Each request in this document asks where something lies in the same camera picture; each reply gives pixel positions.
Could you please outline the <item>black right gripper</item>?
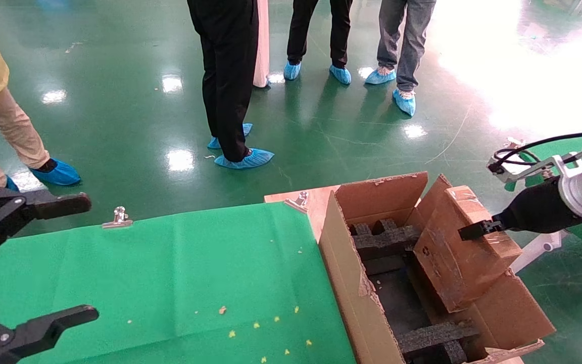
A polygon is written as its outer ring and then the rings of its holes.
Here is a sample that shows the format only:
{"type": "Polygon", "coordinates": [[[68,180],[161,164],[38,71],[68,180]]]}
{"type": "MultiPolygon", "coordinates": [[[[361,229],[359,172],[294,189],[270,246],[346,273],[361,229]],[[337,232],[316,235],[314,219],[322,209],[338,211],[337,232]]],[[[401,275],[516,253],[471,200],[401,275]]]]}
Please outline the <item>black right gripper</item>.
{"type": "Polygon", "coordinates": [[[503,230],[549,234],[581,225],[582,217],[563,201],[560,177],[520,191],[502,212],[491,220],[482,220],[458,230],[462,241],[472,241],[503,230]]]}

